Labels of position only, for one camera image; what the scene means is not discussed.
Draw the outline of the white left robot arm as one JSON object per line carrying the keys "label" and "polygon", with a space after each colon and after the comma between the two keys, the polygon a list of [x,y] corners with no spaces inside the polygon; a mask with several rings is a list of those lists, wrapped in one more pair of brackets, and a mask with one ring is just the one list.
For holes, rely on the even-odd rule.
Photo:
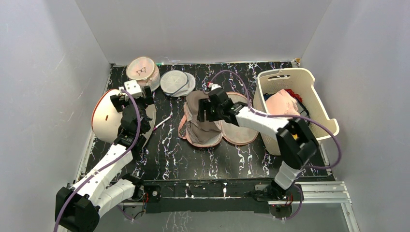
{"label": "white left robot arm", "polygon": [[136,81],[108,90],[100,98],[91,116],[91,128],[110,148],[81,180],[57,192],[54,231],[63,227],[71,232],[92,232],[101,217],[122,201],[143,198],[141,180],[130,174],[116,183],[113,178],[140,154],[155,120],[152,91]]}

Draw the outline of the peach patterned mesh laundry bag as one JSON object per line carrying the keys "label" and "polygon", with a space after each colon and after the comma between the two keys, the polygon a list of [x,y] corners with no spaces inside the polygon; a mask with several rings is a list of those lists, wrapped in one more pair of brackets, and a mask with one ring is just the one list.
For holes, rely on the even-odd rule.
{"label": "peach patterned mesh laundry bag", "polygon": [[247,145],[256,139],[258,132],[250,128],[239,127],[224,120],[198,121],[199,99],[202,98],[207,98],[207,94],[201,90],[193,91],[186,96],[184,115],[178,126],[179,138],[201,148],[216,146],[223,139],[233,145]]}

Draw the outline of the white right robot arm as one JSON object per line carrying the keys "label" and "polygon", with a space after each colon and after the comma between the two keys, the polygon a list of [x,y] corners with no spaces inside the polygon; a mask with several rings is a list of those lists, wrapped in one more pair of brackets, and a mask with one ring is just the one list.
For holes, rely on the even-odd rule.
{"label": "white right robot arm", "polygon": [[304,166],[318,150],[318,142],[302,116],[274,116],[236,102],[220,87],[198,100],[197,119],[224,121],[238,127],[253,129],[274,139],[278,145],[282,164],[274,178],[273,196],[285,200],[290,196],[291,186]]}

